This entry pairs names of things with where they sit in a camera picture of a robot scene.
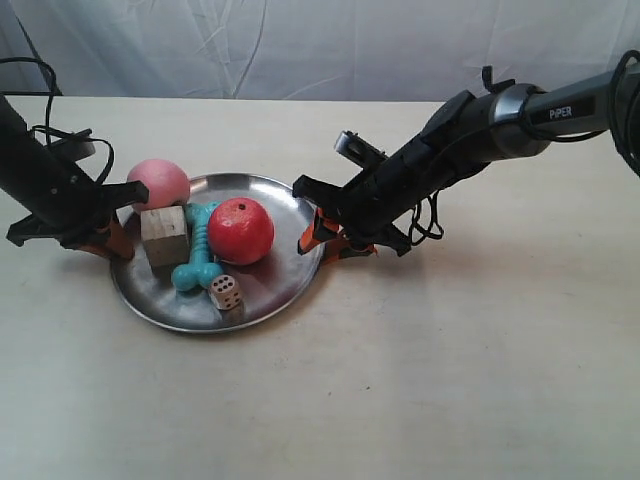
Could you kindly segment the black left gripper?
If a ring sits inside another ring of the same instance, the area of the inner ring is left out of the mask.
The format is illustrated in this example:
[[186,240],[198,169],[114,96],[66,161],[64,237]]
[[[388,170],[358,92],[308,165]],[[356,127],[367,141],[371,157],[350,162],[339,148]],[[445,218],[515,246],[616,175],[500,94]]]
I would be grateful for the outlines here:
[[51,178],[8,174],[6,193],[30,212],[8,229],[6,238],[14,245],[51,238],[66,249],[106,259],[134,257],[134,245],[116,210],[148,200],[142,182],[99,185],[85,174]]

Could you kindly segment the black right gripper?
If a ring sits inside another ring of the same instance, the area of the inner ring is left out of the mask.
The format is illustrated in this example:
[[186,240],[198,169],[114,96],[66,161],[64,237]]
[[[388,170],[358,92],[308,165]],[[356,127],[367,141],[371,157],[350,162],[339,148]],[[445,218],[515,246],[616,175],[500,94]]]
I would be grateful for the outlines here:
[[302,175],[294,181],[293,196],[315,205],[314,218],[297,242],[305,255],[325,243],[323,263],[377,255],[376,245],[402,256],[411,249],[411,237],[394,221],[417,208],[430,195],[425,174],[430,148],[406,144],[373,168],[361,171],[342,186]]

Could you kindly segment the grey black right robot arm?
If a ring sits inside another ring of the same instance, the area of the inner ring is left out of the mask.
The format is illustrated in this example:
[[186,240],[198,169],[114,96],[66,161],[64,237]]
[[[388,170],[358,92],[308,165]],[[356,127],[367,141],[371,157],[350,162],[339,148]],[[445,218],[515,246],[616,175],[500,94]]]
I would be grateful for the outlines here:
[[360,167],[343,186],[308,176],[293,184],[297,198],[316,207],[297,250],[319,245],[326,260],[368,256],[376,246],[402,256],[426,239],[439,240],[439,193],[490,163],[533,157],[552,143],[574,143],[610,133],[625,163],[639,170],[639,53],[626,52],[616,68],[545,91],[513,79],[494,82],[486,66],[486,95],[464,90],[391,155],[344,131],[337,153]]

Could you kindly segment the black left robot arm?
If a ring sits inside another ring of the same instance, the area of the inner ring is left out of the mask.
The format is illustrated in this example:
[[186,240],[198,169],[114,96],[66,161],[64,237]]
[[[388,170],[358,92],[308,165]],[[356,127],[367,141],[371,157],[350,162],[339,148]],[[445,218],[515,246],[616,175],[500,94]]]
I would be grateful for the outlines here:
[[106,164],[96,178],[90,177],[78,161],[93,155],[99,141],[90,129],[69,133],[48,125],[28,127],[1,98],[1,190],[29,211],[9,227],[8,241],[21,247],[32,239],[54,239],[65,249],[133,258],[135,247],[117,210],[146,202],[149,190],[141,181],[105,182],[115,159],[107,141]]

